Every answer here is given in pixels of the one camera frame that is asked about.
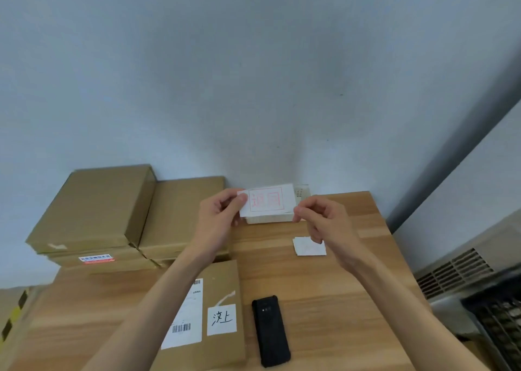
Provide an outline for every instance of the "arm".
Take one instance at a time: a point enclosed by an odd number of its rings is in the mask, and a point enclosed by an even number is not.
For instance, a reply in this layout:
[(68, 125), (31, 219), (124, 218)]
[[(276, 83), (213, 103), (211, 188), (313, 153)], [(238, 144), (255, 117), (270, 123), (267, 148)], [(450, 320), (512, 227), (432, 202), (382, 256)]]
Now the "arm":
[(326, 245), (364, 286), (418, 371), (488, 371), (360, 241), (345, 208), (309, 197), (293, 221), (307, 221), (313, 241)]
[(195, 278), (215, 258), (247, 196), (229, 188), (205, 199), (192, 242), (83, 371), (147, 371)]

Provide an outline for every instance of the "white paper card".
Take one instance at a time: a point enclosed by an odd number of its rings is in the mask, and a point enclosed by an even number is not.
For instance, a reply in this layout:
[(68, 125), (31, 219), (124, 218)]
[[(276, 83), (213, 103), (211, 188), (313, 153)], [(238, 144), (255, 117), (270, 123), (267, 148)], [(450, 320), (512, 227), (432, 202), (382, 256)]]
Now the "white paper card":
[(313, 242), (310, 236), (296, 236), (293, 246), (297, 256), (325, 256), (326, 244)]
[(237, 331), (235, 304), (208, 308), (206, 335), (226, 334)]
[(248, 195), (248, 202), (239, 212), (241, 217), (282, 215), (293, 212), (296, 206), (293, 184), (251, 188), (237, 192), (237, 194), (242, 193)]
[(173, 320), (161, 349), (203, 340), (203, 279), (196, 279)]

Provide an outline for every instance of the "barcode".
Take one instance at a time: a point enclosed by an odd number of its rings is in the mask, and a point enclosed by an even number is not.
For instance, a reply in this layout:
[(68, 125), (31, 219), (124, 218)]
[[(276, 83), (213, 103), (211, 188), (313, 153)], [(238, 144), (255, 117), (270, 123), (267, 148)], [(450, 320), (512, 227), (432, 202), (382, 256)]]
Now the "barcode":
[(189, 331), (192, 328), (192, 323), (185, 323), (184, 325), (172, 326), (172, 332), (183, 332)]

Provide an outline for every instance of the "wooden tabletop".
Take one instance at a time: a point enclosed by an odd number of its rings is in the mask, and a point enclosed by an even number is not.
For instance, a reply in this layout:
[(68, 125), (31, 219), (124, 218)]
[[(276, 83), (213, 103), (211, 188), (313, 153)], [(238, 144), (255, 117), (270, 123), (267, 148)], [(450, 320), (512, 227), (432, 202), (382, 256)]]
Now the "wooden tabletop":
[[(371, 194), (329, 197), (345, 205), (364, 243), (425, 301)], [(232, 368), (264, 369), (251, 302), (277, 295), (292, 355), (280, 369), (413, 370), (359, 282), (338, 266), (330, 250), (327, 256), (297, 257), (295, 236), (307, 236), (305, 223), (243, 225), (232, 230), (248, 357), (245, 365)], [(11, 370), (80, 370), (163, 272), (60, 272), (36, 304)]]

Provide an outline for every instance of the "right hand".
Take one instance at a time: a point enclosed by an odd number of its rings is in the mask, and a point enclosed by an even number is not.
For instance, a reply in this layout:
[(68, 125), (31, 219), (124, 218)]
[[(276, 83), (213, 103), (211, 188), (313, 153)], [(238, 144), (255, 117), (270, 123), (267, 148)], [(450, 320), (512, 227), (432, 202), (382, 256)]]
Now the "right hand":
[(313, 242), (324, 241), (342, 268), (352, 272), (368, 253), (342, 204), (314, 195), (301, 201), (293, 212), (293, 222), (306, 220)]

